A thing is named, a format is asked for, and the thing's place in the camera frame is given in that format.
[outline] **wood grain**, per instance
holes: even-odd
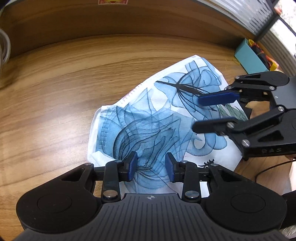
[[[222,13],[195,0],[25,0],[4,9],[0,27],[11,39],[12,56],[51,43],[102,34],[161,34],[231,48],[253,35]]]
[[[0,235],[12,240],[22,231],[15,213],[21,195],[86,161],[90,124],[99,107],[194,54],[229,83],[245,74],[233,49],[152,35],[77,39],[11,59],[0,79],[6,86],[0,90]],[[252,177],[279,161],[254,158],[237,171]],[[260,182],[280,192],[288,173],[287,166],[278,168]]]

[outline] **blue gripper pad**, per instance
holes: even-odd
[[[198,98],[198,104],[202,106],[233,103],[239,99],[239,93],[235,92],[216,92],[206,94]]]
[[[133,179],[133,176],[135,175],[135,172],[137,170],[137,164],[138,164],[138,154],[135,152],[135,154],[129,164],[129,170],[128,170],[129,181],[131,181]]]
[[[165,154],[165,168],[167,170],[170,182],[173,182],[175,179],[174,168],[173,168],[173,164],[170,160],[170,157],[167,153]]]

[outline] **wooden desk surface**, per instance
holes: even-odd
[[[154,73],[197,54],[230,83],[245,71],[234,50],[191,39],[113,35],[50,45],[11,59],[0,90],[0,235],[12,240],[22,227],[15,205],[25,192],[84,163],[95,111],[113,104]],[[255,112],[268,106],[255,104]],[[284,157],[253,158],[237,172],[253,178]],[[259,183],[283,191],[290,165]]]

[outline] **corrugated panel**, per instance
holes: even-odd
[[[296,75],[296,58],[293,56],[272,31],[268,31],[260,42],[271,53],[284,71],[289,76]]]
[[[231,15],[239,24],[257,34],[272,16],[266,0],[197,0],[223,14]]]

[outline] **folded cloth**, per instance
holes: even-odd
[[[182,183],[169,181],[164,157],[171,152],[177,161],[204,166],[212,160],[234,170],[241,153],[227,136],[196,134],[195,121],[234,116],[247,120],[240,105],[199,106],[199,94],[227,86],[222,74],[199,56],[184,59],[145,80],[114,105],[102,106],[91,124],[88,161],[95,167],[112,160],[124,160],[131,151],[138,154],[134,180],[120,183],[121,194],[182,193]],[[201,183],[202,196],[208,195]]]

